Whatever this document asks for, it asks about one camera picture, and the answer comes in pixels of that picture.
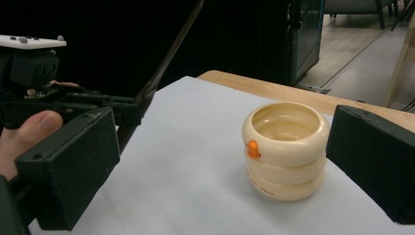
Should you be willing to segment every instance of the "white sheet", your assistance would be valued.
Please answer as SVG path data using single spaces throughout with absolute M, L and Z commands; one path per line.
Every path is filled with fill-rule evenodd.
M 253 109 L 270 102 L 193 77 L 166 86 L 70 234 L 415 234 L 330 161 L 312 197 L 259 197 L 246 176 L 241 130 Z M 36 221 L 30 230 L 68 234 L 41 231 Z

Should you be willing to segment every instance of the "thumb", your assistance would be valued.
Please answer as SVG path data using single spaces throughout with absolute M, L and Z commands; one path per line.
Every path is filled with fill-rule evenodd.
M 29 117 L 17 130 L 3 129 L 0 138 L 0 173 L 7 179 L 17 173 L 15 158 L 48 137 L 64 124 L 53 111 L 43 111 Z
M 62 117 L 53 111 L 43 111 L 29 117 L 18 129 L 18 141 L 29 148 L 63 125 Z

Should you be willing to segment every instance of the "gray floor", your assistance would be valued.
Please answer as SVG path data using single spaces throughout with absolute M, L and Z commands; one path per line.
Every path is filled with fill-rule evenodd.
M 399 22 L 394 30 L 391 30 L 395 18 L 390 18 L 388 14 L 385 14 L 385 17 L 387 28 L 345 69 L 331 79 L 328 84 L 321 87 L 324 93 L 329 96 L 383 106 L 409 26 L 409 22 Z M 326 15 L 325 21 L 329 21 L 330 26 L 352 25 L 379 28 L 377 16 L 338 15 L 333 19 Z M 402 92 L 394 99 L 390 108 L 401 110 L 415 98 L 414 80 L 409 80 Z

